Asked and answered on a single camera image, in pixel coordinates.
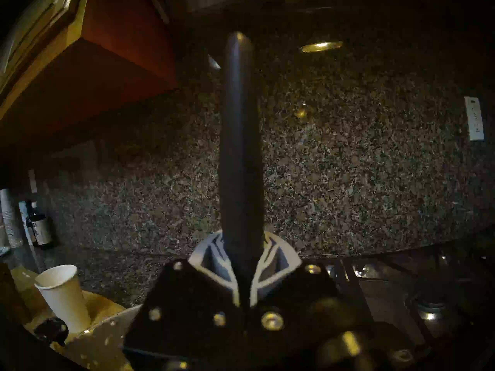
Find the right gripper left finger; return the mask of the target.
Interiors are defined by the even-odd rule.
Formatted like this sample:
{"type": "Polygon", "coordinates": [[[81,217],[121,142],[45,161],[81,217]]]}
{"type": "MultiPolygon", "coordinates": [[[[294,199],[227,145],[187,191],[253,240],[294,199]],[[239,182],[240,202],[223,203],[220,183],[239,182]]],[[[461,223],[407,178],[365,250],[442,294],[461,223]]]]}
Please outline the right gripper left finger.
{"type": "Polygon", "coordinates": [[[124,338],[134,370],[235,370],[242,309],[222,232],[166,264],[124,338]]]}

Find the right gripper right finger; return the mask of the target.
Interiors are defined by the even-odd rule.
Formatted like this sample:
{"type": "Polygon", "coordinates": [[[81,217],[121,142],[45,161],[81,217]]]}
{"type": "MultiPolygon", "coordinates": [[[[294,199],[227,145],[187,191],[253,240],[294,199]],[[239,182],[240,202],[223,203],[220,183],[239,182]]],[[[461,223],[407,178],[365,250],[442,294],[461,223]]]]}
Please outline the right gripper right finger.
{"type": "Polygon", "coordinates": [[[361,370],[359,311],[324,265],[264,237],[250,291],[250,370],[361,370]]]}

